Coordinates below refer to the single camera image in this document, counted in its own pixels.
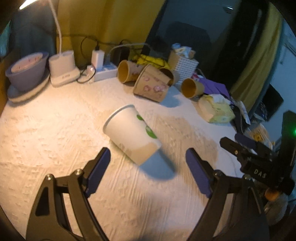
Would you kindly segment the white paper cup green dots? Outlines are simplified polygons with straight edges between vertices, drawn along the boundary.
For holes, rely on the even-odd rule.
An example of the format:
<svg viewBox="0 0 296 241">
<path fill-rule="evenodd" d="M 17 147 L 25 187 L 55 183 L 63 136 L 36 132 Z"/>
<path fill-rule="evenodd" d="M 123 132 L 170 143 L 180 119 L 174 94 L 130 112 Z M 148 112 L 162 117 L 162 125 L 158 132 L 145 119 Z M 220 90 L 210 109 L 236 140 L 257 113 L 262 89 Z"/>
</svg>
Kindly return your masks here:
<svg viewBox="0 0 296 241">
<path fill-rule="evenodd" d="M 137 165 L 143 164 L 162 146 L 132 104 L 116 110 L 106 120 L 103 132 Z"/>
</svg>

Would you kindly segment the brown paper cup rightmost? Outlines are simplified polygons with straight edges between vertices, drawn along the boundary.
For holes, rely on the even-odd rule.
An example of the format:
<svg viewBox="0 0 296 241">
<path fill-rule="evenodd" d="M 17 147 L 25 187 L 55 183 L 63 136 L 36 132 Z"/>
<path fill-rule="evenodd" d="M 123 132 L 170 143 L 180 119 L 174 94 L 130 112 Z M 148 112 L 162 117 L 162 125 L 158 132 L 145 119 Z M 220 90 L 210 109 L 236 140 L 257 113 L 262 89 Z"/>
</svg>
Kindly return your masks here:
<svg viewBox="0 0 296 241">
<path fill-rule="evenodd" d="M 205 87 L 199 81 L 191 78 L 185 79 L 181 84 L 181 93 L 186 98 L 193 98 L 204 94 Z"/>
</svg>

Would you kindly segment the brown paper cup behind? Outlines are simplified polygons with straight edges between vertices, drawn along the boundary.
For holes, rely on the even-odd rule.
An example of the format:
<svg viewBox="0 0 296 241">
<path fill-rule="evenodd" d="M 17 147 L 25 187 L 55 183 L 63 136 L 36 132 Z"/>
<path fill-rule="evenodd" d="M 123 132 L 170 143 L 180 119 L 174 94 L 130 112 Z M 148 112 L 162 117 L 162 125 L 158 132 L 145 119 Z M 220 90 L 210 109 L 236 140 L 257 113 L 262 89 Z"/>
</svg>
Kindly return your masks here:
<svg viewBox="0 0 296 241">
<path fill-rule="evenodd" d="M 170 81 L 167 83 L 168 86 L 172 86 L 180 80 L 180 75 L 176 70 L 170 70 L 167 68 L 160 68 L 159 70 L 170 78 Z"/>
</svg>

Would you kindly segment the brown paper cup pink pattern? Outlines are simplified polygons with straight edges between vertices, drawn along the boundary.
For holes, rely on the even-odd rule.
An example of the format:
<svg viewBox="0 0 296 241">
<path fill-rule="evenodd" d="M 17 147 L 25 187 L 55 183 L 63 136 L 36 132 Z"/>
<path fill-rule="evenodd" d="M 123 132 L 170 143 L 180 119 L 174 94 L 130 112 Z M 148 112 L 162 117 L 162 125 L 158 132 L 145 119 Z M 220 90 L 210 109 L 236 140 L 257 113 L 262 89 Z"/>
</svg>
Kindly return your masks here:
<svg viewBox="0 0 296 241">
<path fill-rule="evenodd" d="M 170 78 L 151 64 L 145 66 L 133 89 L 135 95 L 162 102 L 169 89 Z"/>
</svg>

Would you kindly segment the brown paper cup leftmost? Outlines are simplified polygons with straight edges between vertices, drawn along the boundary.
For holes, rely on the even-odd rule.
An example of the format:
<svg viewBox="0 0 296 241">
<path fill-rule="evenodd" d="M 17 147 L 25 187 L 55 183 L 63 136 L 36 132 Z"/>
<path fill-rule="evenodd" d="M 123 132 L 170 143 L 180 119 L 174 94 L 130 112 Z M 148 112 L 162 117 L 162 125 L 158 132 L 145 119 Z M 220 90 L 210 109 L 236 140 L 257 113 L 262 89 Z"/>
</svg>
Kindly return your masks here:
<svg viewBox="0 0 296 241">
<path fill-rule="evenodd" d="M 117 77 L 121 83 L 134 82 L 144 69 L 143 65 L 123 60 L 119 63 Z"/>
</svg>

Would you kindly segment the yellow tissue pack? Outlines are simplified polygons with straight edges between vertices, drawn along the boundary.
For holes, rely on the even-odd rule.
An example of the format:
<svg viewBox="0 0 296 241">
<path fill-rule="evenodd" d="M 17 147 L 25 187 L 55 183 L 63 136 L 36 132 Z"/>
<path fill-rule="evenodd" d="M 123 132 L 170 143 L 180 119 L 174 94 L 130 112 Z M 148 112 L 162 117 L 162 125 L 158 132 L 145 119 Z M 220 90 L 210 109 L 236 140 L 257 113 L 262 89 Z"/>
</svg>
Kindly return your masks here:
<svg viewBox="0 0 296 241">
<path fill-rule="evenodd" d="M 208 123 L 229 123 L 235 118 L 230 100 L 221 94 L 203 95 L 197 101 L 201 117 Z"/>
</svg>

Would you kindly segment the yellow curtain right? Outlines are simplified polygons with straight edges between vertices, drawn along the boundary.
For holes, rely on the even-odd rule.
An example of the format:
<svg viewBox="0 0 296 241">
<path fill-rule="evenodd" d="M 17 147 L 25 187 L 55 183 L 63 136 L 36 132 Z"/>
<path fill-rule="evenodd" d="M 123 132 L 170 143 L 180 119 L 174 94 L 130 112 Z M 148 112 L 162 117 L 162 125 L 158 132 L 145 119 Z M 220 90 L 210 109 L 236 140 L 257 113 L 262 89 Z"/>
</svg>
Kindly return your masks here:
<svg viewBox="0 0 296 241">
<path fill-rule="evenodd" d="M 267 20 L 255 51 L 247 66 L 231 88 L 235 100 L 243 102 L 247 111 L 251 111 L 271 72 L 280 43 L 282 16 L 276 7 L 268 5 Z"/>
</svg>

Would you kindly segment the yellow curtain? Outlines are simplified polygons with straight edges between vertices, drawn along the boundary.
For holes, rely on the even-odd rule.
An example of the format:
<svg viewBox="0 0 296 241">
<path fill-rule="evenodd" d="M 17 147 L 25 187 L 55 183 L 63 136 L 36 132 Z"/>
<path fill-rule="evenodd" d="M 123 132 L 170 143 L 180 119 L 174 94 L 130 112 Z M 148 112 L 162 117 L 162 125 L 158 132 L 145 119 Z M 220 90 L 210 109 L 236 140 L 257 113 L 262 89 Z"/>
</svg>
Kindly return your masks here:
<svg viewBox="0 0 296 241">
<path fill-rule="evenodd" d="M 282 16 L 276 7 L 268 5 L 267 20 L 255 51 L 247 66 L 231 88 L 235 100 L 243 102 L 247 111 L 251 111 L 271 72 L 280 43 Z"/>
<path fill-rule="evenodd" d="M 164 1 L 59 1 L 58 21 L 61 28 L 62 50 L 73 50 L 76 65 L 90 61 L 96 43 L 83 39 L 95 37 L 103 42 L 118 44 L 127 39 L 133 43 L 146 41 Z"/>
</svg>

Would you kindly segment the purple cloth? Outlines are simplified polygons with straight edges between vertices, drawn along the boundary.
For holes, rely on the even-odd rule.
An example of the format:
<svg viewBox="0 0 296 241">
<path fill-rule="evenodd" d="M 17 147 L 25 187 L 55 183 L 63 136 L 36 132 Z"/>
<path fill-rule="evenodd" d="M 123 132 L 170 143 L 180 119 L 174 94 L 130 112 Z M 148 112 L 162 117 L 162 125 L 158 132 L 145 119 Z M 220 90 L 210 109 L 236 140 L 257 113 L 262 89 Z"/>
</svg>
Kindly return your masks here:
<svg viewBox="0 0 296 241">
<path fill-rule="evenodd" d="M 230 94 L 224 84 L 217 83 L 206 78 L 199 78 L 198 81 L 203 84 L 205 94 L 221 94 L 227 99 L 230 99 Z"/>
</svg>

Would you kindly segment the white textured table cloth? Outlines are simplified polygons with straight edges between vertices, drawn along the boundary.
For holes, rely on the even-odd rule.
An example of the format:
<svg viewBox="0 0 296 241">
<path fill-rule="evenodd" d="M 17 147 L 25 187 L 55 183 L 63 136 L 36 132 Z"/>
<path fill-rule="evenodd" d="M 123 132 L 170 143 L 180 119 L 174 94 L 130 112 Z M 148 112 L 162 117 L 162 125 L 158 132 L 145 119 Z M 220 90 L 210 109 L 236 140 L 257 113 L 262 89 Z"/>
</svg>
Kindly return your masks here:
<svg viewBox="0 0 296 241">
<path fill-rule="evenodd" d="M 159 153 L 138 166 L 102 131 L 118 108 L 132 104 L 162 142 Z M 1 206 L 25 235 L 36 194 L 45 176 L 69 175 L 103 147 L 111 161 L 91 207 L 110 240 L 186 240 L 207 198 L 185 162 L 193 147 L 214 169 L 241 176 L 236 159 L 223 150 L 231 125 L 207 123 L 197 103 L 174 87 L 155 103 L 117 79 L 48 85 L 23 104 L 8 102 L 1 114 Z"/>
</svg>

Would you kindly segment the white woven basket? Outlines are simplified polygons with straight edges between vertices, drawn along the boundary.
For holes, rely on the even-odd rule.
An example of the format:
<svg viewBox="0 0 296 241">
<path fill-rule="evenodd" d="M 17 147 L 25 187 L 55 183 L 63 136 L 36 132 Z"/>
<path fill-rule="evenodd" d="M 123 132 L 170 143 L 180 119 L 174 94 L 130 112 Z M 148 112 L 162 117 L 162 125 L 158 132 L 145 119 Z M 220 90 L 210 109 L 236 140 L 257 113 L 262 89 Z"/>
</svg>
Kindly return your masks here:
<svg viewBox="0 0 296 241">
<path fill-rule="evenodd" d="M 195 59 L 188 59 L 177 55 L 174 51 L 170 52 L 170 56 L 168 58 L 168 65 L 172 70 L 177 71 L 180 78 L 177 82 L 181 84 L 185 79 L 191 78 L 194 74 L 199 62 Z"/>
</svg>

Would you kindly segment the pale round plate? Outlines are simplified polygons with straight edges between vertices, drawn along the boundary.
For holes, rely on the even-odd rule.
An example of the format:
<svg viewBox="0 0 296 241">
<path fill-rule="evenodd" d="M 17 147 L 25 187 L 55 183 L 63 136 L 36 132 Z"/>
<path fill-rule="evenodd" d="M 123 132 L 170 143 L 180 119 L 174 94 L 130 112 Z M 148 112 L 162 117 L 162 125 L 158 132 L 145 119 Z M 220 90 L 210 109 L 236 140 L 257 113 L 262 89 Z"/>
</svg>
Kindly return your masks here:
<svg viewBox="0 0 296 241">
<path fill-rule="evenodd" d="M 45 68 L 42 79 L 38 82 L 37 86 L 28 91 L 17 90 L 14 86 L 10 85 L 7 90 L 8 100 L 12 103 L 22 103 L 37 96 L 47 85 L 50 79 L 50 72 Z"/>
</svg>

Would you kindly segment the yellow plastic bag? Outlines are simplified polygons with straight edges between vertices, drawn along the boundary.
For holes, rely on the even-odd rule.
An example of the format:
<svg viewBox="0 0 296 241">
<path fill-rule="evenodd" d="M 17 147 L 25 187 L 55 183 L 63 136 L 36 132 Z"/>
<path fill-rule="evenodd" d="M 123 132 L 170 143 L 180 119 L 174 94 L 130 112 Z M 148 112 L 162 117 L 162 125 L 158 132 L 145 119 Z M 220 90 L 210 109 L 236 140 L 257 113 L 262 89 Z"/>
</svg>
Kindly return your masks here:
<svg viewBox="0 0 296 241">
<path fill-rule="evenodd" d="M 147 56 L 147 55 L 143 55 L 140 54 L 139 56 L 135 56 L 133 58 L 134 61 L 136 61 L 137 64 L 140 65 L 148 65 L 151 64 L 152 66 L 154 66 L 155 68 L 161 69 L 161 68 L 165 68 L 165 69 L 171 69 L 170 65 L 167 63 L 167 61 L 165 61 L 162 58 L 156 58 L 153 56 Z"/>
</svg>

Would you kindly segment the purple bowl with lid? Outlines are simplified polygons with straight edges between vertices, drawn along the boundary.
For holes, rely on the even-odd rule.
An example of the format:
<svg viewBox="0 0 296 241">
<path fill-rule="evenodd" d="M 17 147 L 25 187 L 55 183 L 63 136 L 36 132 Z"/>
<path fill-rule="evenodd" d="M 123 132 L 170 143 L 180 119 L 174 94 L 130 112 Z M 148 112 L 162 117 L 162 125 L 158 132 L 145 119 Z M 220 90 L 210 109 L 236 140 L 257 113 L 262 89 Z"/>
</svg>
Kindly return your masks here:
<svg viewBox="0 0 296 241">
<path fill-rule="evenodd" d="M 22 92 L 35 88 L 45 73 L 48 52 L 36 52 L 11 65 L 5 75 L 12 86 Z"/>
</svg>

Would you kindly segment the white desk lamp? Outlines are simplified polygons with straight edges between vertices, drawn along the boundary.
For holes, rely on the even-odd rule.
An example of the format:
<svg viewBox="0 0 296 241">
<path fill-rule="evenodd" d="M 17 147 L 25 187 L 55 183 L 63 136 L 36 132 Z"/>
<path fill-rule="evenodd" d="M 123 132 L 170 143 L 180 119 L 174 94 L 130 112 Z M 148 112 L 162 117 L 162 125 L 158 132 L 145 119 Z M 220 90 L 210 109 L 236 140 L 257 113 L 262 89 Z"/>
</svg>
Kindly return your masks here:
<svg viewBox="0 0 296 241">
<path fill-rule="evenodd" d="M 22 27 L 16 35 L 23 55 L 47 52 L 53 87 L 76 81 L 80 72 L 73 50 L 62 50 L 62 33 L 57 19 L 57 1 L 32 1 L 20 8 Z"/>
</svg>

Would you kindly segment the white power strip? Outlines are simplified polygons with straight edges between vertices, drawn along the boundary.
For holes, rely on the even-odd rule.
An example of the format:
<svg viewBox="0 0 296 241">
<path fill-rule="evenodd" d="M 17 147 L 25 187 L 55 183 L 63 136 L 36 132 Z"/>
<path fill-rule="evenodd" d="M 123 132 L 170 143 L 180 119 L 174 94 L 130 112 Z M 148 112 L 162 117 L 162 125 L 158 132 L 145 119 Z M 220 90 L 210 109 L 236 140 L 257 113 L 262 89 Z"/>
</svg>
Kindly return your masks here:
<svg viewBox="0 0 296 241">
<path fill-rule="evenodd" d="M 117 67 L 110 63 L 109 65 L 103 65 L 102 69 L 95 69 L 93 65 L 88 65 L 86 69 L 87 78 L 93 79 L 93 81 L 100 81 L 117 76 Z"/>
</svg>

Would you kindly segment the white charger plug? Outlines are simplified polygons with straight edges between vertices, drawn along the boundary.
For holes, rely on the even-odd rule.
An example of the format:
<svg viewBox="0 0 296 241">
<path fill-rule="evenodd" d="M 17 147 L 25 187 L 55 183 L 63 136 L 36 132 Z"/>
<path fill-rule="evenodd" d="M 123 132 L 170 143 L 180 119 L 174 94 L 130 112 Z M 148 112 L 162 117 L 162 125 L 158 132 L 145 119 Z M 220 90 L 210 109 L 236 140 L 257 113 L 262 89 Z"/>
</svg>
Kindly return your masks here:
<svg viewBox="0 0 296 241">
<path fill-rule="evenodd" d="M 102 50 L 93 50 L 91 57 L 91 64 L 95 68 L 95 70 L 102 70 L 104 63 L 104 55 L 105 52 Z"/>
</svg>

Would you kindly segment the yellow curtain left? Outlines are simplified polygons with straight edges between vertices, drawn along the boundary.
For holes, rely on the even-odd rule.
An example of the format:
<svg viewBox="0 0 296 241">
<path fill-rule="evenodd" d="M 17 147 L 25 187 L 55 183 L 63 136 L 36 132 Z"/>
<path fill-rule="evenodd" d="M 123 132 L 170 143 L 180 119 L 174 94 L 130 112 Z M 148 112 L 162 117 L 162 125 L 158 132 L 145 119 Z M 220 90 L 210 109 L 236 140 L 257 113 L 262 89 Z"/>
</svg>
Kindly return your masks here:
<svg viewBox="0 0 296 241">
<path fill-rule="evenodd" d="M 164 1 L 59 1 L 58 21 L 61 28 L 62 50 L 73 50 L 76 65 L 90 61 L 96 43 L 83 39 L 95 37 L 103 42 L 118 44 L 127 39 L 133 43 L 146 41 Z"/>
</svg>

